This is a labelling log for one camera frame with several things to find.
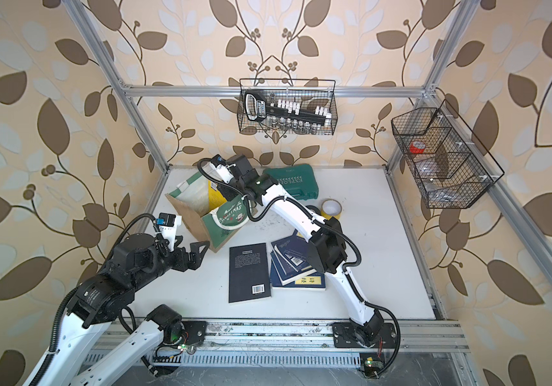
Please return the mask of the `black cover book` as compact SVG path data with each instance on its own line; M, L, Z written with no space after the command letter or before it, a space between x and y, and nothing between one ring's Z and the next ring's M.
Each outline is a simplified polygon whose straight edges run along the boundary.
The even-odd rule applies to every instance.
M265 243L229 249L229 303L271 297L269 262Z

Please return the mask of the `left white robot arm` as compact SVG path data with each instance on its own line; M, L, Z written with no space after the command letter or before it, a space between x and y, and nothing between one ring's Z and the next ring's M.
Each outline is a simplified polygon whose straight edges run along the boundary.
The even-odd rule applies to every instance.
M28 376L27 385L111 385L137 362L153 373L148 356L160 347L176 355L200 346L205 322L184 323L167 305L152 310L128 336L86 370L80 367L101 336L121 318L137 292L169 270L198 270L209 242L181 247L181 237L138 233L113 248L100 271L73 289L60 304L46 353Z

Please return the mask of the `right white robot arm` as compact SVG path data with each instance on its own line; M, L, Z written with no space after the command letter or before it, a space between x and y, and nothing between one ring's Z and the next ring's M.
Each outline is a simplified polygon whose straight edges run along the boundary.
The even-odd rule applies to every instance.
M357 288L351 268L362 262L358 247L342 232L340 222L325 218L302 205L276 178L259 174L248 159L239 154L228 160L216 156L211 165L222 179L219 189L231 196L239 196L245 208L252 204L264 208L259 216L249 215L252 222L260 221L268 212L274 212L301 233L307 243L308 258L312 268L322 273L337 289L352 324L356 342L364 347L375 347L384 329L383 315L388 315L394 325L394 350L401 347L401 328L391 310L369 302Z

